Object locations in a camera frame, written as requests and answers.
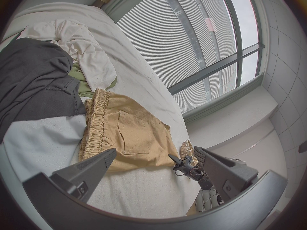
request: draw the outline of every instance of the bed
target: bed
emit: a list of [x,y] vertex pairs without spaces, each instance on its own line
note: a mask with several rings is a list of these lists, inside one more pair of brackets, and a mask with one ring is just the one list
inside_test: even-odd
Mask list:
[[[15,16],[4,36],[7,40],[1,46],[25,26],[55,19],[78,20],[87,25],[117,72],[117,84],[110,91],[134,99],[170,125],[172,140],[179,152],[181,144],[189,139],[179,105],[130,40],[101,9],[63,2],[29,8]],[[79,147],[74,149],[73,157],[66,158],[70,164],[78,162]],[[59,164],[50,163],[44,172],[51,175],[59,167]],[[17,175],[21,173],[14,166],[13,169]],[[197,182],[175,176],[171,167],[147,167],[107,173],[88,204],[130,217],[180,217],[189,210],[199,189]]]

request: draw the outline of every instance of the crumpled white shirt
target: crumpled white shirt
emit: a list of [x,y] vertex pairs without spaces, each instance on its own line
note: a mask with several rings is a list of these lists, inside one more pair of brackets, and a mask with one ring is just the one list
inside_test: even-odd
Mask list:
[[116,71],[105,51],[86,25],[77,20],[41,22],[27,26],[18,37],[29,37],[59,45],[78,62],[90,89],[106,89],[116,78]]

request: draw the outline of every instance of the green garment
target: green garment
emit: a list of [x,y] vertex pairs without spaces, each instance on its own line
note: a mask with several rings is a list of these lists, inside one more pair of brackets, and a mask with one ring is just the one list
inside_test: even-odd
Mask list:
[[[78,94],[80,97],[89,97],[89,98],[93,97],[94,92],[92,92],[89,85],[87,84],[85,76],[83,75],[83,72],[79,66],[79,63],[74,63],[72,65],[72,69],[68,73],[68,75],[80,80],[79,90],[78,90]],[[114,79],[113,83],[111,83],[111,85],[107,87],[105,90],[114,87],[116,82],[117,82],[117,77]]]

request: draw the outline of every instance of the light blue fabric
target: light blue fabric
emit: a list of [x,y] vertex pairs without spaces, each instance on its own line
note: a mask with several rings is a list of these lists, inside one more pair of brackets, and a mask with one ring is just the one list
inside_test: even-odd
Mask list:
[[50,176],[70,165],[85,127],[85,114],[13,122],[1,146],[22,182],[39,172]]

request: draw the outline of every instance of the shorts pocket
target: shorts pocket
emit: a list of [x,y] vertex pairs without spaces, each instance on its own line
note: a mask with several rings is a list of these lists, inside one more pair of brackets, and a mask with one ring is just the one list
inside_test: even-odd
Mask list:
[[124,154],[149,153],[154,136],[147,122],[120,110],[118,129],[124,140]]

